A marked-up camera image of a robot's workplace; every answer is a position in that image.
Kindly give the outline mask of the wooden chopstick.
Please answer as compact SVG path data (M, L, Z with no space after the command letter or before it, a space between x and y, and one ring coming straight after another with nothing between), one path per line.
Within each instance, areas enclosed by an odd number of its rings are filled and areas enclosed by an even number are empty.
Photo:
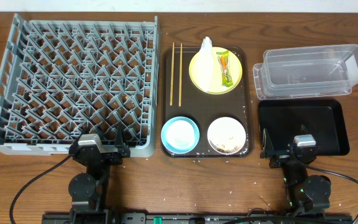
M171 75L170 75L170 106L173 105L173 84L175 74L175 42L172 43Z
M183 76L183 44L180 43L180 66L179 66L179 89L178 89L179 107L181 107L181 99L182 99L182 76Z

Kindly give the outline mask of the white pink bowl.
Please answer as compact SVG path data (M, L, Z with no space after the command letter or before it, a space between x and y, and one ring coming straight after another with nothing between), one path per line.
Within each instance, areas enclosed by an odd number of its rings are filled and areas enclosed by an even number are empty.
M221 117L215 119L208 127L207 140L218 153L232 155L239 152L246 144L245 127L236 119Z

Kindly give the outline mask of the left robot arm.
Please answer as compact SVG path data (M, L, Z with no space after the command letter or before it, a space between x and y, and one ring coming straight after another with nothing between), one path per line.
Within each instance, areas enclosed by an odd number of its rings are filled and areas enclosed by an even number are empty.
M116 151L108 151L98 134L85 129L69 148L74 161L86 167L71 179L68 191L72 198L70 223L114 223L117 218L105 207L110 167L121 165L131 155L120 125L114 140Z

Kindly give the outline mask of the green orange snack wrapper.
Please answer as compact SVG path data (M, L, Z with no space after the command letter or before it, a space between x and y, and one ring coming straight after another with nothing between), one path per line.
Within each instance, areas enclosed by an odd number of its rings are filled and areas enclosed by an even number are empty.
M230 87L233 85L232 77L229 72L229 51L216 53L221 67L222 86Z

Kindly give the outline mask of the white napkin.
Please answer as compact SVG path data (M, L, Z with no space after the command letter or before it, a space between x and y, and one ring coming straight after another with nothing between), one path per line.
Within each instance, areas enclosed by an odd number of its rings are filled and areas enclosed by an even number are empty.
M204 92L208 92L214 70L213 45L209 37L203 39L195 68L199 87Z

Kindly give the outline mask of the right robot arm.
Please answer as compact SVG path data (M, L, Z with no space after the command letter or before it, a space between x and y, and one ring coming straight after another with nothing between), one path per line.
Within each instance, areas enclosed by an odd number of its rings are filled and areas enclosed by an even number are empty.
M325 175L308 175L307 165L316 159L316 141L310 134L298 135L286 149L275 149L267 129L263 129L260 158L271 169L281 169L291 210L289 217L323 213L330 207L331 181Z

